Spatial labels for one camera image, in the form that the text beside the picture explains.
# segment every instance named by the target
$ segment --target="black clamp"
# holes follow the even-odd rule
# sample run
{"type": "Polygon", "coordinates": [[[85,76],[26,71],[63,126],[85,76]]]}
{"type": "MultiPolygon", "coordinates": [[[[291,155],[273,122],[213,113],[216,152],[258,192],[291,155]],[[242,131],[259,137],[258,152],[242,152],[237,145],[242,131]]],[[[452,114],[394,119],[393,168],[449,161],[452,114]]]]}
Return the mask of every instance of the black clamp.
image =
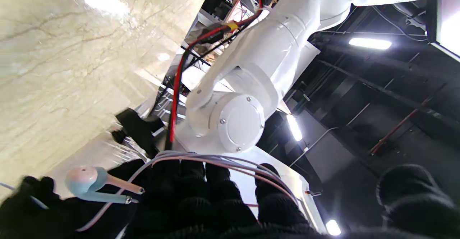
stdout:
{"type": "Polygon", "coordinates": [[[123,143],[125,137],[129,136],[145,150],[149,158],[153,158],[159,153],[154,144],[152,133],[165,125],[158,116],[141,119],[135,110],[127,108],[115,117],[123,126],[120,130],[112,131],[112,137],[117,143],[123,143]]]}

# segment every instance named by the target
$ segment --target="light fixture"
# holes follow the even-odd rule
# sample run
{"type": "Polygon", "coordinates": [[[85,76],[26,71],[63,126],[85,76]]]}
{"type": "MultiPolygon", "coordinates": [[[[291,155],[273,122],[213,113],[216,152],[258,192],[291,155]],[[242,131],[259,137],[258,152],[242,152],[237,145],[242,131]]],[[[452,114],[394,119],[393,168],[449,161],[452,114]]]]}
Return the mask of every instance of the light fixture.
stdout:
{"type": "Polygon", "coordinates": [[[353,46],[369,47],[371,49],[388,49],[391,46],[391,41],[367,39],[367,38],[353,38],[348,43],[353,46]]]}
{"type": "Polygon", "coordinates": [[[289,123],[289,128],[291,129],[292,135],[294,136],[294,139],[299,142],[302,140],[302,132],[299,129],[299,125],[297,124],[297,121],[295,121],[294,116],[288,115],[287,116],[287,122],[289,123]]]}
{"type": "Polygon", "coordinates": [[[339,235],[339,234],[341,234],[339,225],[337,224],[337,222],[334,219],[331,219],[331,220],[329,220],[329,222],[326,223],[326,229],[327,229],[327,232],[330,235],[339,235]]]}

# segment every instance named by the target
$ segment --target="earbud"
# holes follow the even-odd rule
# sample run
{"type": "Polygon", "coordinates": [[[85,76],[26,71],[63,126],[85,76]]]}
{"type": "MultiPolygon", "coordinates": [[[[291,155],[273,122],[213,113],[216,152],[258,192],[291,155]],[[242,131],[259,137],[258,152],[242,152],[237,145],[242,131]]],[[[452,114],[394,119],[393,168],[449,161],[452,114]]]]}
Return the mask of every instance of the earbud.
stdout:
{"type": "Polygon", "coordinates": [[[96,192],[106,184],[111,184],[136,194],[144,193],[144,188],[109,175],[102,167],[76,167],[70,170],[65,177],[66,187],[82,200],[121,204],[129,204],[135,201],[126,195],[96,192]]]}

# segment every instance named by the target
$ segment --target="cable bundle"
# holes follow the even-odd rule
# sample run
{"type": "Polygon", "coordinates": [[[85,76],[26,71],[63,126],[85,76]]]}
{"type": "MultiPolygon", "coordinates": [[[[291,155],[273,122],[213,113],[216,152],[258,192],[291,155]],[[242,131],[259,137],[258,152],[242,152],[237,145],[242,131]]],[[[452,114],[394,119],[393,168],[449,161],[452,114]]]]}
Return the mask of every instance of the cable bundle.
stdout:
{"type": "MultiPolygon", "coordinates": [[[[229,156],[222,156],[222,155],[199,155],[199,154],[194,154],[194,153],[182,153],[182,152],[177,152],[177,151],[160,152],[159,154],[155,156],[155,158],[146,162],[141,168],[139,168],[131,176],[131,178],[129,178],[128,182],[133,182],[133,180],[136,179],[136,177],[143,170],[145,170],[148,166],[153,166],[154,164],[158,162],[166,161],[166,160],[189,160],[189,161],[197,161],[197,162],[206,162],[208,164],[214,164],[220,167],[225,167],[230,170],[235,170],[237,172],[244,173],[258,180],[267,182],[270,185],[273,185],[275,188],[279,189],[281,192],[289,196],[297,204],[296,197],[294,196],[292,191],[289,189],[289,187],[281,180],[280,177],[278,177],[278,175],[273,173],[268,168],[264,167],[263,165],[256,164],[254,162],[251,162],[245,159],[229,157],[229,156]],[[254,165],[254,167],[240,164],[235,161],[246,162],[247,164],[254,165]]],[[[116,194],[120,195],[122,192],[123,192],[123,189],[120,189],[118,190],[116,194]]],[[[106,203],[100,209],[100,211],[85,226],[81,227],[80,229],[77,229],[77,232],[82,232],[82,231],[86,231],[87,229],[90,229],[90,227],[93,226],[102,217],[102,215],[105,213],[105,211],[107,211],[110,205],[112,205],[112,203],[106,203]]]]}

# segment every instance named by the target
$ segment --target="marble surface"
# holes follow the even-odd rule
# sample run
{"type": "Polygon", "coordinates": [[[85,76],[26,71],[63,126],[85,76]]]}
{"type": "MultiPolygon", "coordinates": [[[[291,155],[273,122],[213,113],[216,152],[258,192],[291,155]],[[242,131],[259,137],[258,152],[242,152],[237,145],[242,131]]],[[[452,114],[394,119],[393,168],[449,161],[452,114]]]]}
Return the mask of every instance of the marble surface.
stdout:
{"type": "Polygon", "coordinates": [[[0,181],[17,185],[154,96],[204,0],[1,1],[0,181]]]}

